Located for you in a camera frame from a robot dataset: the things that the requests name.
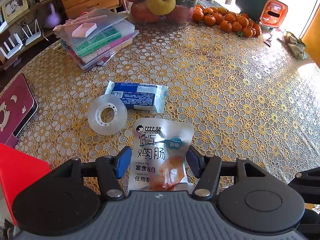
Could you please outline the white plastic bag of fruit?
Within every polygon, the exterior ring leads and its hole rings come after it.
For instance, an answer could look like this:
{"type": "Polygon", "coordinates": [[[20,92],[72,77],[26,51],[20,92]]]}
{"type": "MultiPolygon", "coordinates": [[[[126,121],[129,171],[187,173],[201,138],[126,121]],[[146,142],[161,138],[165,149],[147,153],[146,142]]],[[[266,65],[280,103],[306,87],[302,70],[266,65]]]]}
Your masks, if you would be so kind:
{"type": "Polygon", "coordinates": [[[197,0],[123,0],[129,20],[139,28],[168,30],[191,22],[197,0]]]}

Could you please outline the stack of plastic bead boxes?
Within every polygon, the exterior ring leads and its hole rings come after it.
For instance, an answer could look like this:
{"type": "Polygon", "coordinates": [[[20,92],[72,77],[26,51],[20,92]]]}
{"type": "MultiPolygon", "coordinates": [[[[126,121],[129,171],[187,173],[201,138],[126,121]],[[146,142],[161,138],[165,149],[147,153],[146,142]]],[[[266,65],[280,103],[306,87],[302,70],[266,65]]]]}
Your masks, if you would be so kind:
{"type": "Polygon", "coordinates": [[[87,72],[104,66],[139,33],[126,15],[107,9],[94,9],[53,29],[60,44],[74,62],[87,72]]]}

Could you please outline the chicken sausage snack pouch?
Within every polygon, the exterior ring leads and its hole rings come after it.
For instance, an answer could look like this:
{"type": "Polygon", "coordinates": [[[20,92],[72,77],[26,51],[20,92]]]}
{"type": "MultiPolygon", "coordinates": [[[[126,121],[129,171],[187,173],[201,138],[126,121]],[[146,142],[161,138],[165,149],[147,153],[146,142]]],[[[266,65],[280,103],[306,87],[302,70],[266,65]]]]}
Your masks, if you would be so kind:
{"type": "Polygon", "coordinates": [[[129,191],[170,191],[188,186],[186,154],[194,127],[187,122],[140,118],[133,124],[129,191]]]}

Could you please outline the maroon bear laptop case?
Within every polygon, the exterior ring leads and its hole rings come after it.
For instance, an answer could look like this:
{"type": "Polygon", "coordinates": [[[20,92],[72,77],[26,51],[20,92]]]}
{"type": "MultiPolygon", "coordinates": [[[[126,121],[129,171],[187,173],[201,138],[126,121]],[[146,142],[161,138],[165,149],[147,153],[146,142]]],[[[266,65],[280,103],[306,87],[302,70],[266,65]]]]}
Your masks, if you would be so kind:
{"type": "Polygon", "coordinates": [[[14,148],[19,133],[37,109],[38,104],[21,73],[1,96],[1,143],[14,148]]]}

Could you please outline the green orange tissue box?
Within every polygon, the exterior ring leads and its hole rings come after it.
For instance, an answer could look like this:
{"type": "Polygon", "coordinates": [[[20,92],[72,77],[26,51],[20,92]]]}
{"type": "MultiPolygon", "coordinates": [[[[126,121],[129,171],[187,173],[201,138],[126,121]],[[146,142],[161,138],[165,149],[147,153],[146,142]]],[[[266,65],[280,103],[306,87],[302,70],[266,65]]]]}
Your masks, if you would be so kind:
{"type": "Polygon", "coordinates": [[[235,0],[235,5],[254,22],[271,28],[279,28],[288,12],[280,0],[235,0]]]}

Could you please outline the clear tape roll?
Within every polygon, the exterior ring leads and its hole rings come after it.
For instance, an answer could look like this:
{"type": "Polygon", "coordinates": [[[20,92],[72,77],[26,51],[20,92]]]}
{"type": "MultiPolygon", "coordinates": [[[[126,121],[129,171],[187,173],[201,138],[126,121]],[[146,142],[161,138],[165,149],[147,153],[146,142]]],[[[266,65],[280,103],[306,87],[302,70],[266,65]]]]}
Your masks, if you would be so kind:
{"type": "Polygon", "coordinates": [[[127,109],[123,102],[112,94],[96,98],[87,113],[89,126],[100,135],[115,135],[127,121],[127,109]]]}

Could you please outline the gold photo frame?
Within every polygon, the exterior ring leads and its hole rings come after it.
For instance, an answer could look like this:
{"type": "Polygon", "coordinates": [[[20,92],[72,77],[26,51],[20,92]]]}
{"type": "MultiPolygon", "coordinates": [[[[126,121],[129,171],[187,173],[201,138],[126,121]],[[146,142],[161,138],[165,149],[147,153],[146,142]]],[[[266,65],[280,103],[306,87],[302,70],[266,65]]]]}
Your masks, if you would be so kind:
{"type": "Polygon", "coordinates": [[[9,23],[29,9],[29,2],[28,0],[6,0],[1,9],[4,20],[9,23]]]}

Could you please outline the white router with antennas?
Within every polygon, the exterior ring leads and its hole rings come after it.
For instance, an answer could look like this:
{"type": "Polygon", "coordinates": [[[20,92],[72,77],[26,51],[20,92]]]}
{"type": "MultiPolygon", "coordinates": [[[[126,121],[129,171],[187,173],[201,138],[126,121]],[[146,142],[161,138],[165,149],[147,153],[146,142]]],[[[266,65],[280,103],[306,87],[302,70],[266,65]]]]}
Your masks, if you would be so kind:
{"type": "Polygon", "coordinates": [[[23,47],[23,42],[17,33],[14,33],[14,39],[15,42],[9,37],[9,44],[7,44],[7,42],[3,42],[3,46],[5,49],[3,49],[2,47],[0,48],[2,55],[7,60],[16,55],[23,47]]]}

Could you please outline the blue white tissue pack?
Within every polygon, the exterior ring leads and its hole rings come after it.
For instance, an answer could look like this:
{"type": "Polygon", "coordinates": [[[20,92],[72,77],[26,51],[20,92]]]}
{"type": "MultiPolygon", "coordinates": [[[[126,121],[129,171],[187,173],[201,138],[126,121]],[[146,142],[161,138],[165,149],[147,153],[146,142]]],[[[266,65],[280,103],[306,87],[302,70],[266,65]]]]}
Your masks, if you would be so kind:
{"type": "Polygon", "coordinates": [[[127,109],[163,113],[168,90],[165,85],[109,81],[105,94],[119,98],[127,109]]]}

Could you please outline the pile of small oranges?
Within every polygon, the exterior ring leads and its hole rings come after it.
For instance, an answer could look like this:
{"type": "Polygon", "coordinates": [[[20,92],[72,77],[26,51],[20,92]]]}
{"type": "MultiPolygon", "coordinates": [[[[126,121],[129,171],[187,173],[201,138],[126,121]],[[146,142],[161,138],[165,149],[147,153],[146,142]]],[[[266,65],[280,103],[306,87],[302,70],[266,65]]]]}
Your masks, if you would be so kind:
{"type": "Polygon", "coordinates": [[[205,8],[197,4],[193,9],[192,20],[207,26],[217,25],[225,33],[233,32],[239,37],[253,38],[262,35],[261,25],[249,18],[249,14],[236,14],[224,7],[205,8]]]}

